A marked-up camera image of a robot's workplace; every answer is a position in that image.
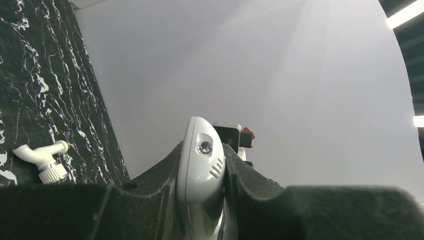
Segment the white remote control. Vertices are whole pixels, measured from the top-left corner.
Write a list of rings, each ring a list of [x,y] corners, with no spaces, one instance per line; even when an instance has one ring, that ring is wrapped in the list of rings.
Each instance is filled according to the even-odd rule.
[[[215,128],[192,116],[180,153],[176,199],[186,240],[216,240],[224,206],[225,154]]]

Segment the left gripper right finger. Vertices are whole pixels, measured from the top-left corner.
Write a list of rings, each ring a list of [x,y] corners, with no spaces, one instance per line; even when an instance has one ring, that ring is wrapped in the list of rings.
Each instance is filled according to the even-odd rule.
[[[424,212],[387,186],[282,187],[224,145],[226,229],[232,240],[421,240]]]

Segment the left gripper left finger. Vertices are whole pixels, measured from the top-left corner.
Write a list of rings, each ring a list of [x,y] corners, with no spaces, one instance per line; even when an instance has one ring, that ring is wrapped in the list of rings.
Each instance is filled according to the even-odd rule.
[[[182,145],[123,183],[0,189],[3,240],[182,240],[176,199]]]

